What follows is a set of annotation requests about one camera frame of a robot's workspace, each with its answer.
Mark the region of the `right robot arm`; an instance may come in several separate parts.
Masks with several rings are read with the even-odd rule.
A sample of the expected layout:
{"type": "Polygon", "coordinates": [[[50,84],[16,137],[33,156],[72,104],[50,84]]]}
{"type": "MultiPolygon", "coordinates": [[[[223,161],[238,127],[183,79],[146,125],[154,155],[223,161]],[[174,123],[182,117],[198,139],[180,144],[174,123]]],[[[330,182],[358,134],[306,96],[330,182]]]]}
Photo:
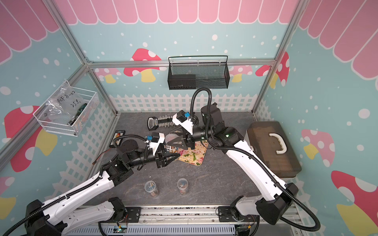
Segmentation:
{"type": "Polygon", "coordinates": [[[276,176],[234,127],[225,126],[220,110],[212,102],[209,88],[197,89],[192,96],[190,111],[179,111],[173,116],[173,123],[181,132],[174,132],[177,138],[167,142],[167,145],[194,150],[197,142],[206,141],[209,148],[222,151],[238,164],[259,189],[259,196],[241,196],[232,203],[235,219],[256,215],[271,225],[281,220],[307,232],[316,232],[321,228],[316,215],[296,198],[297,186],[285,183],[276,176]],[[314,226],[302,226],[284,218],[283,214],[293,203],[313,219],[314,226]]]}

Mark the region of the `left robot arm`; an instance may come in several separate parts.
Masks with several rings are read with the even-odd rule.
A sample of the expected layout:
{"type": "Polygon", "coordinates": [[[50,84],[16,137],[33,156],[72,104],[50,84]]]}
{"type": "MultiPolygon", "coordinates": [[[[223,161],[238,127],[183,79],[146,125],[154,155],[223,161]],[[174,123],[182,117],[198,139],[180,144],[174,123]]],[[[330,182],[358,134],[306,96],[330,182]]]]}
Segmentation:
{"type": "Polygon", "coordinates": [[[87,181],[60,196],[28,204],[26,216],[4,234],[9,236],[24,226],[28,236],[63,236],[74,228],[99,221],[122,221],[128,214],[122,202],[112,198],[99,206],[99,214],[78,211],[77,208],[95,196],[112,189],[133,174],[133,167],[141,169],[154,162],[158,168],[176,160],[180,154],[171,153],[164,146],[165,136],[153,133],[146,138],[129,134],[113,139],[117,154],[101,166],[99,172],[87,181]]]}

